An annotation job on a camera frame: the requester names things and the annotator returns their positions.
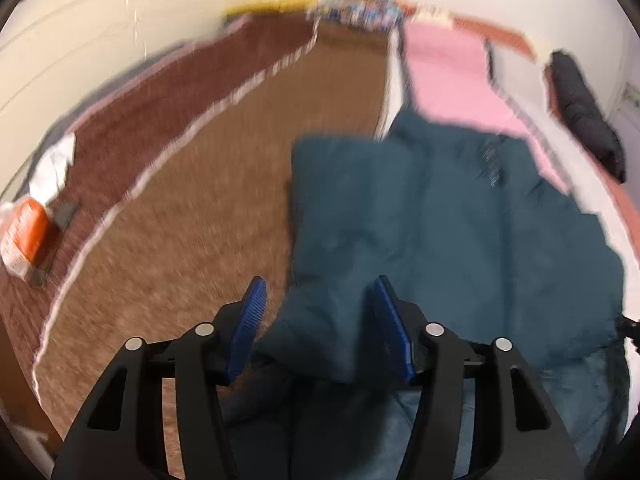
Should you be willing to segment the white bed headboard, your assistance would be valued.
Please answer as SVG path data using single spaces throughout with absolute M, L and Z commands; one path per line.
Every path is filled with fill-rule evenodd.
M 180 41 L 211 34 L 234 0 L 25 0 L 1 31 L 1 196 L 40 140 L 94 89 Z

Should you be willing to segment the striped brown pink bed blanket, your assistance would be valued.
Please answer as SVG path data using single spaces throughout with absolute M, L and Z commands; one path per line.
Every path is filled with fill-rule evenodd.
M 412 339 L 416 417 L 392 479 L 634 479 L 639 474 L 638 216 L 551 107 L 547 67 L 484 25 L 442 25 L 397 1 L 388 32 L 316 10 L 244 14 L 114 80 L 60 120 L 80 203 L 46 284 L 1 263 L 1 318 L 47 421 L 55 479 L 245 479 L 226 411 L 291 277 L 292 149 L 304 136 L 383 141 L 411 110 L 524 141 L 538 174 L 596 216 L 625 271 L 616 324 L 629 374 L 620 440 L 582 466 L 515 344 L 459 337 L 397 304 Z M 267 304 L 242 374 L 226 376 L 231 306 L 254 276 Z

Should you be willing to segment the folded black puffer jacket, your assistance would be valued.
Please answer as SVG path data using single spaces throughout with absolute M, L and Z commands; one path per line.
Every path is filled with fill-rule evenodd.
M 553 51 L 546 74 L 551 84 L 552 110 L 610 176 L 625 183 L 623 144 L 604 118 L 574 58 L 562 50 Z

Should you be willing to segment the orange white plastic bag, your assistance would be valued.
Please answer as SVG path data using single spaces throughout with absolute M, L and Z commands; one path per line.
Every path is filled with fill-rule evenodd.
M 29 196 L 1 205 L 1 262 L 6 272 L 28 281 L 50 226 L 47 208 Z

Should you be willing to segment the colourful cartoon pillow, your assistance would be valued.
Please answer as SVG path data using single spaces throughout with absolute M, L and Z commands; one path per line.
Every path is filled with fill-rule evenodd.
M 322 0 L 316 14 L 333 22 L 368 32 L 388 32 L 404 19 L 396 0 Z

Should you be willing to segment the black smartphone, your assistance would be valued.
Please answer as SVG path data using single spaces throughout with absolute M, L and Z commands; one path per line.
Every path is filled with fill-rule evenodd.
M 43 248 L 36 258 L 36 265 L 29 275 L 28 284 L 35 288 L 41 288 L 46 284 L 47 277 L 52 269 L 53 261 L 66 230 L 70 227 L 74 215 L 80 208 L 80 203 L 66 202 L 53 211 L 52 226 L 47 228 L 44 237 Z

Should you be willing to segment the yellow pillow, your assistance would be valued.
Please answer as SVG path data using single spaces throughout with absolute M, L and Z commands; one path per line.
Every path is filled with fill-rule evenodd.
M 244 14 L 281 14 L 303 12 L 313 8 L 319 0 L 245 0 L 232 4 L 224 10 L 225 18 L 236 18 Z

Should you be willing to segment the white crumpled tissue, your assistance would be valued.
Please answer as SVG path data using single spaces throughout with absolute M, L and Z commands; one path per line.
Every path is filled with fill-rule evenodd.
M 64 190 L 67 170 L 74 164 L 75 144 L 75 133 L 66 133 L 38 160 L 29 180 L 28 194 L 40 205 L 49 206 Z

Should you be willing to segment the white ornate wardrobe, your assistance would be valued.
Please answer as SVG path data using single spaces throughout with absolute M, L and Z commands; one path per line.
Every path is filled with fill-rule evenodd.
M 639 162 L 639 36 L 633 28 L 623 70 L 622 95 L 610 123 L 622 142 L 627 178 L 631 179 L 632 170 Z

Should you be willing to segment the teal quilted puffer jacket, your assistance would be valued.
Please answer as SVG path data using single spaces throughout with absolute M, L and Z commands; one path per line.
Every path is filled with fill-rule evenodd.
M 226 411 L 243 478 L 396 476 L 420 393 L 390 370 L 368 303 L 380 275 L 463 339 L 510 339 L 582 466 L 620 440 L 623 263 L 524 141 L 411 110 L 380 142 L 304 136 L 291 206 L 288 290 L 258 341 L 256 382 Z

